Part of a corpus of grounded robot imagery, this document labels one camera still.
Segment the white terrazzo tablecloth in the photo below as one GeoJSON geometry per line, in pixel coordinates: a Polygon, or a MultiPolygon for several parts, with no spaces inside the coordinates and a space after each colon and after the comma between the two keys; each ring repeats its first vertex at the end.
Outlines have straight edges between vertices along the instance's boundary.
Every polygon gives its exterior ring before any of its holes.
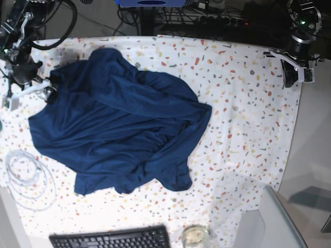
{"type": "MultiPolygon", "coordinates": [[[[33,50],[44,62],[44,76],[54,66],[87,59],[97,48],[122,52],[141,70],[167,72],[183,79],[201,102],[213,107],[200,143],[189,158],[193,181],[184,192],[171,192],[153,180],[133,193],[114,189],[93,194],[73,192],[75,173],[65,165],[39,154],[33,146],[28,117],[45,104],[35,95],[25,96],[18,110],[1,110],[0,185],[8,184],[5,157],[22,149],[35,155],[51,171],[56,183],[56,202],[46,211],[20,206],[29,235],[95,232],[165,224],[172,248],[181,247],[186,226],[201,224],[212,230],[215,247],[231,247],[240,218],[258,209],[263,188],[278,190],[288,159],[300,98],[300,84],[284,88],[280,60],[264,58],[265,48],[210,40],[170,37],[110,37],[68,39],[50,51],[33,50]]],[[[15,167],[25,177],[29,163],[15,167]]],[[[34,208],[47,206],[51,185],[38,201],[17,201],[34,208]]],[[[22,193],[36,194],[20,189],[22,193]]]]}

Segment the glass jar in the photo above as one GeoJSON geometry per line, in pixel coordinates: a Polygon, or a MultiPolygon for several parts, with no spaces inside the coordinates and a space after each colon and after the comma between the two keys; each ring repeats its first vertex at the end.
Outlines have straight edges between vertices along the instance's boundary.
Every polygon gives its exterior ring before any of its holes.
{"type": "Polygon", "coordinates": [[[194,225],[182,233],[183,248],[209,248],[209,232],[206,227],[194,225]]]}

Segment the white cable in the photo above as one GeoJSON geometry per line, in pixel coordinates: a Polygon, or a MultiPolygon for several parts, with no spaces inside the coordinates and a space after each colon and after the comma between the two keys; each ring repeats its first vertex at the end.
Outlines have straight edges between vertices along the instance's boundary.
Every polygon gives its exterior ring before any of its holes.
{"type": "Polygon", "coordinates": [[[44,211],[44,210],[49,209],[53,205],[53,203],[55,202],[55,199],[56,199],[56,186],[55,186],[55,181],[54,181],[53,175],[50,172],[50,170],[43,163],[41,163],[39,160],[37,160],[33,155],[31,155],[28,152],[21,151],[21,150],[11,151],[6,156],[6,170],[7,170],[8,181],[9,181],[8,189],[10,191],[11,196],[13,197],[13,199],[16,201],[16,203],[19,206],[21,206],[22,208],[28,209],[28,210],[32,210],[32,211],[44,211]],[[16,174],[13,171],[13,166],[21,158],[28,159],[34,165],[35,173],[33,174],[33,176],[31,178],[22,179],[20,177],[20,175],[16,174]],[[36,202],[39,198],[41,198],[45,194],[47,187],[49,186],[47,173],[51,177],[51,181],[52,181],[52,185],[53,185],[53,194],[54,194],[54,198],[50,204],[47,204],[46,207],[41,208],[41,209],[33,209],[30,207],[24,206],[23,204],[19,203],[16,200],[12,190],[15,191],[15,193],[19,194],[22,198],[33,201],[33,203],[36,202]],[[23,195],[17,189],[18,187],[25,187],[25,188],[29,188],[29,190],[32,191],[34,186],[38,183],[40,175],[43,175],[43,177],[44,177],[44,187],[43,187],[42,191],[40,192],[40,194],[37,194],[36,196],[26,196],[26,195],[23,195]]]}

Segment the blue t-shirt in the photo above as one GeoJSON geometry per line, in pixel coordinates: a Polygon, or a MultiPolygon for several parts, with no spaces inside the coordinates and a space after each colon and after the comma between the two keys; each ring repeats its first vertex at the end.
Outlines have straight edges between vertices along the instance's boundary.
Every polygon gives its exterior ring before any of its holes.
{"type": "Polygon", "coordinates": [[[59,98],[29,118],[37,150],[75,172],[75,192],[131,193],[152,179],[190,188],[187,157],[212,108],[166,73],[139,71],[115,49],[60,69],[59,98]]]}

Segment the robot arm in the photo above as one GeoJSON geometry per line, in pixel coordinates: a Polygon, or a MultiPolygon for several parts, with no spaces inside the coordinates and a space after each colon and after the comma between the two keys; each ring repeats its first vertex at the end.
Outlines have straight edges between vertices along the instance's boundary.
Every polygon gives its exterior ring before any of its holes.
{"type": "Polygon", "coordinates": [[[50,102],[56,97],[56,84],[50,79],[38,76],[42,62],[34,62],[31,49],[48,50],[61,44],[71,33],[77,21],[77,9],[71,0],[16,0],[8,17],[0,27],[0,59],[5,61],[6,92],[2,96],[2,107],[11,111],[19,106],[19,98],[38,92],[39,97],[50,102]],[[33,43],[36,31],[50,20],[62,2],[72,9],[72,21],[59,41],[50,46],[33,43]],[[18,94],[11,92],[11,86],[18,85],[18,94]]]}
{"type": "Polygon", "coordinates": [[[271,49],[265,53],[266,56],[281,59],[285,87],[291,87],[295,82],[315,82],[314,69],[309,67],[309,61],[318,61],[320,55],[311,57],[308,52],[324,22],[318,8],[326,7],[316,3],[322,2],[290,0],[287,9],[292,20],[292,34],[288,45],[284,50],[271,49]]]}

